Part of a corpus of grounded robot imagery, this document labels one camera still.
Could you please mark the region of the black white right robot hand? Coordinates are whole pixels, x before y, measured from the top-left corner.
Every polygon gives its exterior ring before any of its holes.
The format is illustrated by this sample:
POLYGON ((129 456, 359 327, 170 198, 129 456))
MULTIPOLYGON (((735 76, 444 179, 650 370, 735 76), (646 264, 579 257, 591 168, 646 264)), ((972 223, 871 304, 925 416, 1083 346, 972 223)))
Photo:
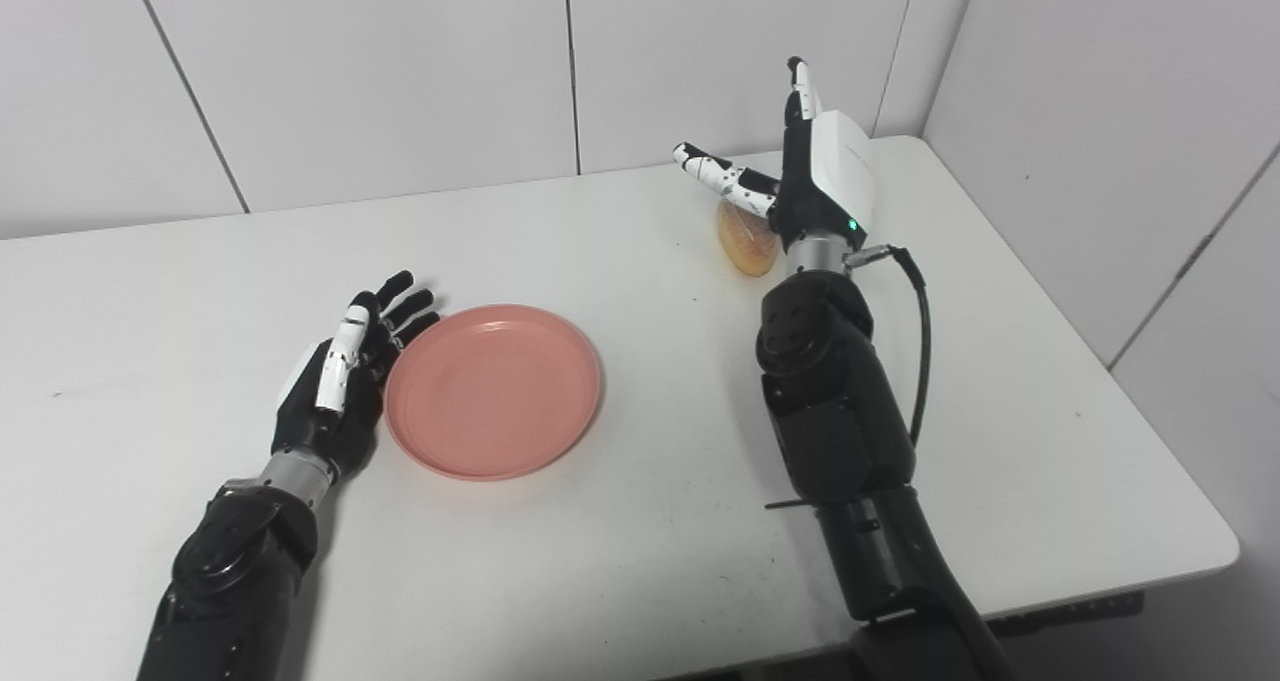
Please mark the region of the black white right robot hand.
POLYGON ((791 90, 777 178, 687 142, 676 145, 673 160, 722 201, 768 221, 786 247, 810 236, 836 236, 859 252, 877 195, 870 138, 846 113, 823 106, 804 58, 788 58, 787 69, 791 90))

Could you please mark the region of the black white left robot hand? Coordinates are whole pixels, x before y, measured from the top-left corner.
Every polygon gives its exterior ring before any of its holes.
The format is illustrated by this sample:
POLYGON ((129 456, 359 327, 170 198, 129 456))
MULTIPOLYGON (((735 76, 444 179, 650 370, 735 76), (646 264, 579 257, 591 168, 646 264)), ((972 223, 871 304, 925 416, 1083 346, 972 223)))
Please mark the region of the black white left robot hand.
POLYGON ((376 451, 387 381, 404 349, 440 321, 435 297, 412 271, 361 292, 338 330, 307 355, 276 411, 273 453, 305 453, 338 481, 362 470, 376 451))

